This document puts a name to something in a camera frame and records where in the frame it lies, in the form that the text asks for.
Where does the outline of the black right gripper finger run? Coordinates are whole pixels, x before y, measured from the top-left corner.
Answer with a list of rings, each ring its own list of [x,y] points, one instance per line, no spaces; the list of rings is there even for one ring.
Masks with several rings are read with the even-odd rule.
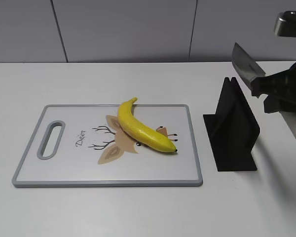
[[[267,95],[265,98],[263,105],[264,105],[264,112],[267,114],[276,113],[276,112],[290,112],[296,113],[296,103],[280,99],[272,94],[263,93]]]
[[[285,70],[265,77],[256,77],[251,82],[251,95],[262,94],[277,97],[296,97],[296,78],[290,70]]]

